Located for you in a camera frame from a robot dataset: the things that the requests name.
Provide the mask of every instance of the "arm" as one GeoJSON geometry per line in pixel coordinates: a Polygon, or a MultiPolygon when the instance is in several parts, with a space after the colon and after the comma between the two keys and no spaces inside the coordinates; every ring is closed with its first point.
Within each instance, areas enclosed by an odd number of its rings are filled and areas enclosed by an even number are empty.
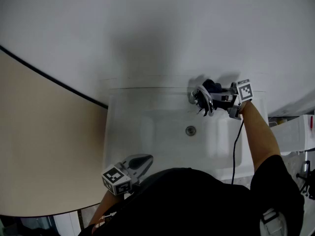
{"type": "Polygon", "coordinates": [[[280,155],[277,140],[256,107],[248,101],[242,109],[254,170],[270,156],[280,155]]]}
{"type": "Polygon", "coordinates": [[[107,191],[100,202],[96,212],[93,215],[89,225],[97,224],[101,216],[114,204],[117,204],[124,200],[124,195],[115,196],[110,191],[107,191]]]}

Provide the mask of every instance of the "sink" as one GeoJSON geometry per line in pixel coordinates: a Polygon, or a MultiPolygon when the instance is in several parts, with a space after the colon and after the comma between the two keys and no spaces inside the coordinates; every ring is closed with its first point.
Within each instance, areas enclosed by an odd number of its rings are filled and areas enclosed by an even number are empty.
{"type": "MultiPolygon", "coordinates": [[[[265,93],[255,92],[252,101],[267,121],[265,93]]],[[[103,167],[127,156],[147,153],[154,162],[147,177],[161,170],[186,167],[229,179],[233,147],[242,121],[217,109],[203,116],[188,102],[187,88],[133,88],[111,90],[103,167]]],[[[235,149],[235,177],[253,175],[245,128],[235,149]]]]}

